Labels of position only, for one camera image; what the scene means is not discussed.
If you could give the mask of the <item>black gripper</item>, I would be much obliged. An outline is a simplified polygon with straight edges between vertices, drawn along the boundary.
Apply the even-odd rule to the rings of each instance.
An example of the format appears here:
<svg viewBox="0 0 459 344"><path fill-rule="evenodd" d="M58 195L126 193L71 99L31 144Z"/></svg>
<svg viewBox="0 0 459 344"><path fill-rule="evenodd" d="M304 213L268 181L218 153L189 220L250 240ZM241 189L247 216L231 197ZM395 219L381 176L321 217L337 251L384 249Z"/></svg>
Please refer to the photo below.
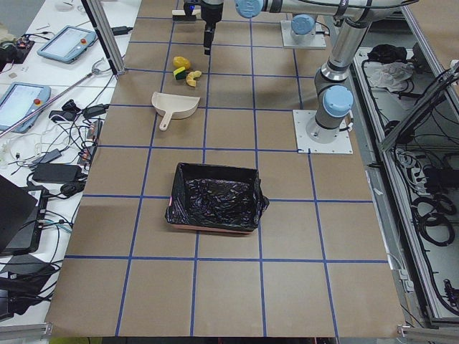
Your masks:
<svg viewBox="0 0 459 344"><path fill-rule="evenodd" d="M223 0L201 1L201 18L205 21L203 45L206 56L211 55L216 25L222 20L223 3Z"/></svg>

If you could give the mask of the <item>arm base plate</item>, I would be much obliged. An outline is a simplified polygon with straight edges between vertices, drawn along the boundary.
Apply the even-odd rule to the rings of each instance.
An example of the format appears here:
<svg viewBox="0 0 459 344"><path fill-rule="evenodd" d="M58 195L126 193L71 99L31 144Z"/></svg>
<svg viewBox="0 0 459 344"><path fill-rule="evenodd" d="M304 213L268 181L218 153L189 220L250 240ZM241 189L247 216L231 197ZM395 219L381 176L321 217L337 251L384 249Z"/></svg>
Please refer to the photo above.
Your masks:
<svg viewBox="0 0 459 344"><path fill-rule="evenodd" d="M282 20L280 29L283 38L283 46L286 49L325 49L326 40L324 34L319 34L321 29L320 24L316 24L316 28L307 34L296 34L291 26L292 21Z"/></svg>
<svg viewBox="0 0 459 344"><path fill-rule="evenodd" d="M316 122L315 110L294 110L293 124L298 153L341 154L353 153L350 132L345 120L339 128L325 129Z"/></svg>

